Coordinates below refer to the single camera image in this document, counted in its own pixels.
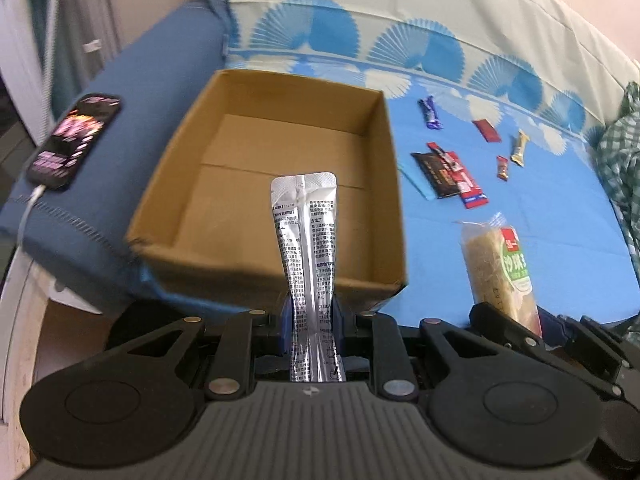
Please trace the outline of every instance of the ribbed gray panel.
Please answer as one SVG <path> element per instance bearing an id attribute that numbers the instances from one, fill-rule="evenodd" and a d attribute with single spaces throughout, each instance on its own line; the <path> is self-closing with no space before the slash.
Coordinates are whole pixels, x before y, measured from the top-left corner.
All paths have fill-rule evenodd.
<path id="1" fill-rule="evenodd" d="M 148 462 L 87 471 L 41 461 L 25 480 L 595 480 L 580 463 L 517 472 L 447 447 L 412 404 L 365 383 L 258 383 L 207 406 L 193 431 Z"/>

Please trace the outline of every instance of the purple candy wrapper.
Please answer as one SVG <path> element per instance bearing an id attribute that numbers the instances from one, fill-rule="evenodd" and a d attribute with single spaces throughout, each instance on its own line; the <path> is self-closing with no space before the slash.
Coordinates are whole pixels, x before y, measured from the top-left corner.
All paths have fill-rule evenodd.
<path id="1" fill-rule="evenodd" d="M 438 120 L 438 113 L 433 103 L 433 96 L 430 95 L 426 99 L 418 100 L 418 104 L 424 115 L 424 122 L 427 123 L 427 128 L 430 130 L 441 130 L 442 124 Z"/>

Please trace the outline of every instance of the black packet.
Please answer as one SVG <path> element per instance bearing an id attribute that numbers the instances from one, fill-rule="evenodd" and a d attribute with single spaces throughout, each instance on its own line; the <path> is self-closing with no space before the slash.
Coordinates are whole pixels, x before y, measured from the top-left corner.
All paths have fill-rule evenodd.
<path id="1" fill-rule="evenodd" d="M 412 153 L 412 157 L 427 177 L 438 198 L 460 194 L 458 185 L 453 181 L 449 169 L 435 153 Z"/>

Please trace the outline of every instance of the silver packet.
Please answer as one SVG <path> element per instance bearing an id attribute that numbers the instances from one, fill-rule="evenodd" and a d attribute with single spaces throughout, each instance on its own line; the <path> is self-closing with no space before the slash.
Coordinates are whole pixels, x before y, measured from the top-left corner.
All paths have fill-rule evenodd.
<path id="1" fill-rule="evenodd" d="M 337 184 L 333 173 L 281 176 L 271 208 L 293 307 L 292 381 L 344 381 L 331 328 Z"/>

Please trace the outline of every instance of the teal curtain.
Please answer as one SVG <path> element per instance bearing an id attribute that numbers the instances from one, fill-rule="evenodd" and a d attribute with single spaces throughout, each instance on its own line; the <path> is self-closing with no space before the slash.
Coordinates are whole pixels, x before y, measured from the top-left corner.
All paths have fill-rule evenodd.
<path id="1" fill-rule="evenodd" d="M 40 63 L 44 58 L 45 34 L 47 23 L 47 0 L 30 0 L 33 19 L 33 32 L 38 45 Z M 51 93 L 51 110 L 55 120 L 73 104 L 81 92 L 81 77 L 75 68 L 70 31 L 65 25 L 65 0 L 60 0 L 58 13 L 58 32 L 56 35 L 56 53 L 54 58 L 53 88 Z"/>

